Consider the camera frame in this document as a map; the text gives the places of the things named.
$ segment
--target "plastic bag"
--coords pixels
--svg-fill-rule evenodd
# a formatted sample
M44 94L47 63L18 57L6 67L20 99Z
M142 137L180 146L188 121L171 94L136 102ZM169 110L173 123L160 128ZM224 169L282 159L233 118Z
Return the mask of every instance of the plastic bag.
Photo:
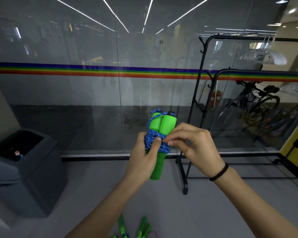
M280 91L289 93L298 98L298 82L286 84L280 88Z

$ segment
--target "pink cord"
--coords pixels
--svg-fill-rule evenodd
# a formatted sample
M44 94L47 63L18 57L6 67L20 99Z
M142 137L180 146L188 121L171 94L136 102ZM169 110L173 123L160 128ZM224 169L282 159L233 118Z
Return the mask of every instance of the pink cord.
M154 230L152 230L152 231L149 232L149 234L150 234L151 232L155 233L156 238L158 238L158 233L157 233L157 232L155 232Z

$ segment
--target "black metal clothes rack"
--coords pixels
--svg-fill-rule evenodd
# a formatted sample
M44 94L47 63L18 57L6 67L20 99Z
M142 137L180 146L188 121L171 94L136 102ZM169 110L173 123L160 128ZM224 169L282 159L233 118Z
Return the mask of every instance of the black metal clothes rack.
M190 109L190 113L189 113L189 118L187 123L190 123L191 121L191 116L192 116L192 111L194 108L194 105L196 105L198 107L198 109L203 113L202 115L202 119L201 119L201 123L200 123L200 128L202 128L204 121L207 117L207 113L209 111L209 104L211 102L212 99L212 94L216 85L216 82L218 80L219 75L226 73L243 73L243 74L259 74L259 73L266 73L269 75L290 75L290 76L298 76L298 72L284 72L284 71L256 71L256 70L243 70L243 69L231 69L231 68L226 68L226 69L221 69L219 70L217 73L215 73L215 75L212 77L211 74L207 71L207 75L210 77L211 79L211 86L209 86L210 88L210 92L208 94L207 97L207 102L205 107L202 107L198 101L196 100L196 94L198 91L198 87L199 87L199 82L200 82L200 78L201 78L201 73L203 71L203 64L205 61L205 57L206 57L206 53L207 53L207 48L208 45L210 43L210 41L212 39L226 39L226 40L258 40L258 41L270 41L270 40L274 40L274 41L284 41L284 42L298 42L298 39L296 38L264 38L264 37L237 37L237 36L221 36L221 35L213 35L210 36L206 42L204 43L204 41L202 40L201 37L199 37L200 41L203 43L203 48L204 50L201 50L201 53L203 54L202 56L202 60L201 60L201 64L200 64L200 69L199 69L199 74L198 74L198 78L196 81L196 85L195 85L195 90L194 90L194 94L193 94L193 98L192 98L192 104L191 104L191 109ZM180 153L180 155L178 157L176 157L176 164L178 164L179 166L179 170L180 170L180 175L182 178L182 183L183 183L183 194L187 195L188 193L188 179L208 179L207 177L189 177L189 172L191 169L191 165L192 163L182 163L182 152ZM289 160L287 160L284 156L282 156L279 153L244 153L244 154L238 154L238 155L231 155L231 154L227 154L227 155L221 155L222 157L258 157L258 156L277 156L278 159L275 159L272 163L229 163L229 165L273 165L273 166L277 166L277 165L283 165L284 167L286 167L293 175L295 175L295 177L242 177L242 179L298 179L298 167L295 166L293 163L291 163ZM187 168L187 172L184 171L183 165L188 165Z

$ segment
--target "black wristband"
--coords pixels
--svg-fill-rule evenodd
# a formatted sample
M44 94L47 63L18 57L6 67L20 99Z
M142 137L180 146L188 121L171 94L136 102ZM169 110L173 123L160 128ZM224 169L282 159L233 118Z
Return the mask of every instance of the black wristband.
M216 176L214 176L213 178L209 178L209 180L214 181L214 180L218 179L219 177L221 177L227 171L227 169L228 169L228 164L225 163L224 168Z

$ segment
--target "person's right hand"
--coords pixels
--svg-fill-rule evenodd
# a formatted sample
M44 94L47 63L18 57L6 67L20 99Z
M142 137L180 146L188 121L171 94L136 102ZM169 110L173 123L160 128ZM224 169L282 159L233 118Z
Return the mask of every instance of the person's right hand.
M191 141L188 146L184 140ZM225 166L208 130L181 123L164 138L164 143L178 147L207 177L216 176Z

